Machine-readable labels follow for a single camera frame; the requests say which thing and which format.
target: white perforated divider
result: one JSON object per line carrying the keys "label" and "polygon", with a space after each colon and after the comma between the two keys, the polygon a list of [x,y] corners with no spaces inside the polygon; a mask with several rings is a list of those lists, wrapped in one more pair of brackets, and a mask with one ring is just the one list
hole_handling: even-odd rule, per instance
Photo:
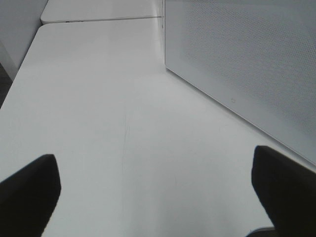
{"label": "white perforated divider", "polygon": [[261,2],[166,0],[166,66],[316,163],[316,1]]}

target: gray wall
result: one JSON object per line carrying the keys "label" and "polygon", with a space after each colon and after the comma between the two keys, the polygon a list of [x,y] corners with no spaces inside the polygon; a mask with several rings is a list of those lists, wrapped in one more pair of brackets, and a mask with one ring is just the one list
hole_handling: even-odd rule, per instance
{"label": "gray wall", "polygon": [[47,0],[0,0],[0,62],[13,80],[41,26]]}

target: desk surface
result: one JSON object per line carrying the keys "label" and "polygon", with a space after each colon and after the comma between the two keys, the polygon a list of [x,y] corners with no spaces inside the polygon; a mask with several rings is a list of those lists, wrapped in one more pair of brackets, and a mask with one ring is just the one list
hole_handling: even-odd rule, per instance
{"label": "desk surface", "polygon": [[158,16],[161,0],[49,0],[43,24],[75,21],[100,21]]}
{"label": "desk surface", "polygon": [[243,237],[271,225],[253,151],[290,153],[166,71],[159,32],[158,19],[39,29],[0,110],[0,179],[56,155],[62,192],[44,237]]}

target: white desk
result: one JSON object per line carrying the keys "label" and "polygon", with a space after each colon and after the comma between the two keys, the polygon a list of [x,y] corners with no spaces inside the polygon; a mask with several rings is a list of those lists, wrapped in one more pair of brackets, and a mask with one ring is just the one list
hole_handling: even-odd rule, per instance
{"label": "white desk", "polygon": [[42,13],[43,24],[104,21],[159,16],[161,0],[49,0]]}
{"label": "white desk", "polygon": [[56,155],[44,237],[243,237],[271,223],[257,144],[283,147],[163,64],[158,19],[40,28],[0,110],[0,179]]}

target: floor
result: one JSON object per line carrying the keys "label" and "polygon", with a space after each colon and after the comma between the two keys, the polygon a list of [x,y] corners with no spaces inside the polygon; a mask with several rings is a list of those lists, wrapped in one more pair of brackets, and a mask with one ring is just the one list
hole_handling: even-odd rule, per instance
{"label": "floor", "polygon": [[0,64],[0,108],[5,100],[8,91],[10,90],[11,85],[11,79]]}

